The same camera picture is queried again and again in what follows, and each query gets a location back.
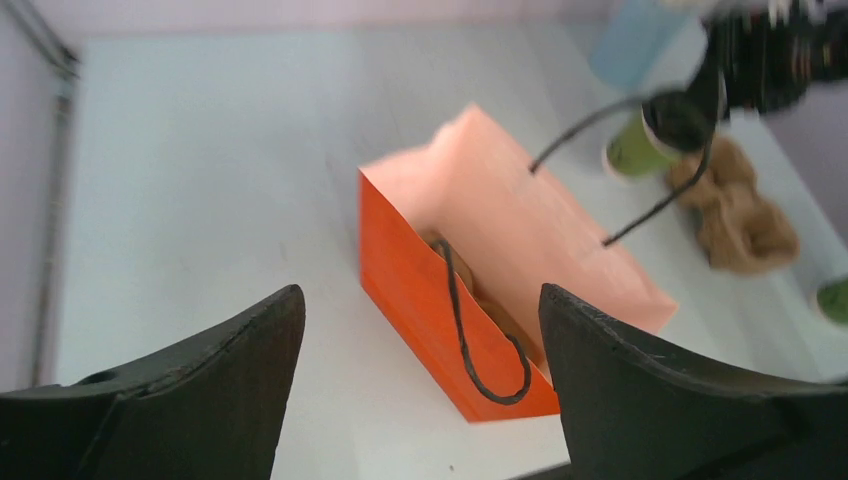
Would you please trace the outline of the black coffee cup lid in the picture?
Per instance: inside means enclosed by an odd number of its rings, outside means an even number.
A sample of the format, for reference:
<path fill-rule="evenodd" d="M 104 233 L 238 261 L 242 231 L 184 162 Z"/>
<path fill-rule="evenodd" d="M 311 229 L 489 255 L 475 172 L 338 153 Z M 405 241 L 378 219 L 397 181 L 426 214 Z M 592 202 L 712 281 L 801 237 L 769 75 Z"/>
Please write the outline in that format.
<path fill-rule="evenodd" d="M 656 139 L 680 153 L 702 150 L 717 123 L 716 94 L 696 95 L 683 90 L 661 91 L 642 104 L 642 115 Z"/>

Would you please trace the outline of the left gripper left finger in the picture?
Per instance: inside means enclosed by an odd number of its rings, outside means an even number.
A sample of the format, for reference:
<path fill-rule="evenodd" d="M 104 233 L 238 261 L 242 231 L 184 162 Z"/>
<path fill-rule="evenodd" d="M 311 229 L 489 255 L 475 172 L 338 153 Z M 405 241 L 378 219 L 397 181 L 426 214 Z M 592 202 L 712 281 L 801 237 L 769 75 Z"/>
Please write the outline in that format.
<path fill-rule="evenodd" d="M 267 479 L 305 331 L 289 285 L 76 384 L 1 397 L 5 479 Z"/>

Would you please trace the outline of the green paper coffee cup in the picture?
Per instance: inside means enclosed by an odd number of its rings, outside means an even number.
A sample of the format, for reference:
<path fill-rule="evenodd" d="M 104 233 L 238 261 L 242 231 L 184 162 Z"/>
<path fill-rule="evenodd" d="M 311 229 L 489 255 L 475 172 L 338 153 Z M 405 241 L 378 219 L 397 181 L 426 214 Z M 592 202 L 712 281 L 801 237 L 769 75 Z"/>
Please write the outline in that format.
<path fill-rule="evenodd" d="M 681 157 L 680 152 L 657 138 L 645 114 L 637 113 L 608 142 L 603 151 L 602 165 L 612 177 L 633 181 L 659 174 Z"/>

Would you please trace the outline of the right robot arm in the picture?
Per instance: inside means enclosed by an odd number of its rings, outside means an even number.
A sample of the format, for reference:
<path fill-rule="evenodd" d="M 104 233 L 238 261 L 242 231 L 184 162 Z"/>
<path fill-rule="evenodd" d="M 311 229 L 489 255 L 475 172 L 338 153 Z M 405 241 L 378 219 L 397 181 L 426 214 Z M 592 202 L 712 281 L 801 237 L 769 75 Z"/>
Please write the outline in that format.
<path fill-rule="evenodd" d="M 707 38 L 685 94 L 705 118 L 736 109 L 768 115 L 795 106 L 813 85 L 847 81 L 847 3 L 733 5 L 701 21 Z"/>

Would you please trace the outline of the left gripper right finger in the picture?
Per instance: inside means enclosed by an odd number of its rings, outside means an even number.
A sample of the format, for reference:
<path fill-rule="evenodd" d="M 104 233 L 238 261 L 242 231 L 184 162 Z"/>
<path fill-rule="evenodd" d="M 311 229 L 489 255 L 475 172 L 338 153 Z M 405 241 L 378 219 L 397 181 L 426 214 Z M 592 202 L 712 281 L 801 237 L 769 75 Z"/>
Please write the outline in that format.
<path fill-rule="evenodd" d="M 843 479 L 847 388 L 732 366 L 565 289 L 539 298 L 569 479 Z"/>

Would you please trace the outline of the orange paper bag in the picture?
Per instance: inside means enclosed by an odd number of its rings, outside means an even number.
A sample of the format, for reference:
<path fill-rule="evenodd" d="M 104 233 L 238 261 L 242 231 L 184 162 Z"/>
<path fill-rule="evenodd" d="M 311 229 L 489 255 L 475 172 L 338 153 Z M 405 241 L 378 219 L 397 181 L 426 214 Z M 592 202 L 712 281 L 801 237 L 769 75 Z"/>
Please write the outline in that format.
<path fill-rule="evenodd" d="M 501 249 L 526 279 L 559 285 L 590 305 L 649 333 L 674 316 L 677 303 L 546 169 L 475 105 L 444 124 L 425 145 L 363 166 L 360 185 L 360 278 L 383 306 L 408 306 L 397 279 L 403 229 L 433 229 L 450 245 L 468 241 Z M 499 386 L 482 378 L 468 349 L 461 302 L 451 298 L 464 381 L 444 385 L 471 423 L 554 415 L 557 396 L 547 375 L 534 377 L 516 339 L 521 375 Z"/>

